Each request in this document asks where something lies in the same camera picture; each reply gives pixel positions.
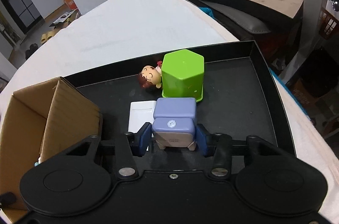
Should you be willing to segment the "white charger plug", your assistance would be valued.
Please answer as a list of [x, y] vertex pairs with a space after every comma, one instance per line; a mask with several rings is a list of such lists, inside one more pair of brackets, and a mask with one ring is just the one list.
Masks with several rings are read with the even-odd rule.
[[153, 124], [155, 107], [156, 101], [131, 102], [128, 132], [137, 133], [146, 122]]

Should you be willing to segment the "purple cube bunny toy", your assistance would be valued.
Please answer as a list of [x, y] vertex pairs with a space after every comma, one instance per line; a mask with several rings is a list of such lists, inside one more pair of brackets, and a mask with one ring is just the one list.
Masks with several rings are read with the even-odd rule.
[[152, 132], [160, 149], [196, 148], [196, 100], [159, 98], [153, 112]]

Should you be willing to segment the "brown haired doll figurine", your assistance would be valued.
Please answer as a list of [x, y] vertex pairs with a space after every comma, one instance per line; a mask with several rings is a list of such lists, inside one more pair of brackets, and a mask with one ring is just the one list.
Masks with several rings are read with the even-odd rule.
[[157, 66], [146, 65], [138, 74], [139, 85], [143, 89], [160, 89], [162, 87], [162, 61], [157, 62]]

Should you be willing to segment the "green hexagonal container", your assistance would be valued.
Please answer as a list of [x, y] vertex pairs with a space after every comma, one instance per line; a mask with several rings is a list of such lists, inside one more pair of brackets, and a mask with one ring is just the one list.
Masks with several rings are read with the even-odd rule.
[[165, 54], [162, 66], [162, 97], [203, 99], [204, 57], [183, 49]]

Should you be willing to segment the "brown cardboard box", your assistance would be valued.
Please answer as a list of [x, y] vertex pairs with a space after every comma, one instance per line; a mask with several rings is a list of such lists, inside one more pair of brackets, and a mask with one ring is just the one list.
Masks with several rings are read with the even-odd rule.
[[11, 222], [27, 213], [19, 194], [22, 176], [84, 138], [98, 134], [99, 107], [62, 77], [15, 91], [1, 118], [1, 193], [16, 201], [4, 209]]

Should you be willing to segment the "black shallow tray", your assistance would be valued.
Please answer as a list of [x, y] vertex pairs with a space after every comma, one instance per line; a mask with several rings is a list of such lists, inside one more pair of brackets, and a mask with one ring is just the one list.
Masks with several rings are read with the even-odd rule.
[[[204, 57], [203, 98], [197, 104], [197, 120], [211, 133], [243, 140], [254, 134], [295, 153], [286, 111], [274, 78], [254, 41], [194, 47]], [[103, 115], [103, 137], [128, 129], [130, 105], [155, 100], [160, 91], [143, 90], [137, 73], [162, 60], [162, 52], [108, 63], [66, 76]]]

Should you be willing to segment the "white bed sheet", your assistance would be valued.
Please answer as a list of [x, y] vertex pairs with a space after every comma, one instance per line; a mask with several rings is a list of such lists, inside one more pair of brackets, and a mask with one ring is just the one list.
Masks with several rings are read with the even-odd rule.
[[[1, 134], [16, 90], [139, 56], [229, 42], [239, 40], [186, 0], [107, 0], [62, 29], [16, 71], [1, 92]], [[297, 157], [320, 170], [329, 182], [320, 214], [338, 223], [338, 158], [281, 80], [274, 80]]]

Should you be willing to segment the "yellow slippers pair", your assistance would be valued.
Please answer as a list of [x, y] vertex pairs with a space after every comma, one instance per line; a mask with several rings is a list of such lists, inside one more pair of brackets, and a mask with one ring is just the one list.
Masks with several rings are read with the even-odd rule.
[[47, 42], [49, 39], [51, 39], [53, 36], [55, 36], [55, 31], [49, 31], [47, 33], [44, 33], [41, 35], [41, 44], [44, 44], [45, 42]]

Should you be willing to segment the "black slippers pair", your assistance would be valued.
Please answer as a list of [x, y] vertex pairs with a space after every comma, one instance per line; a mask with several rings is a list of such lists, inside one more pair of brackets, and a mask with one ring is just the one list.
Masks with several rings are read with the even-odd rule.
[[31, 44], [29, 48], [25, 51], [25, 59], [28, 60], [38, 49], [39, 49], [38, 44], [36, 43]]

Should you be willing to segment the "open cardboard box on floor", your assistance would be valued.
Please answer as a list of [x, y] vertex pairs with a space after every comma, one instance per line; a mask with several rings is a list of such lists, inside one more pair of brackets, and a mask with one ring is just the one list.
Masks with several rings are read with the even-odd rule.
[[60, 17], [58, 17], [54, 22], [52, 22], [49, 26], [52, 28], [66, 28], [69, 24], [71, 24], [74, 20], [79, 17], [79, 10], [71, 10], [65, 12]]

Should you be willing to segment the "orange carton box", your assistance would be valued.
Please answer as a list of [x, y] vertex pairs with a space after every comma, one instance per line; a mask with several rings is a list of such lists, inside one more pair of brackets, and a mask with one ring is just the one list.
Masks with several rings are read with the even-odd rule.
[[67, 7], [69, 7], [70, 10], [76, 10], [78, 8], [74, 0], [64, 0], [64, 3], [67, 5]]

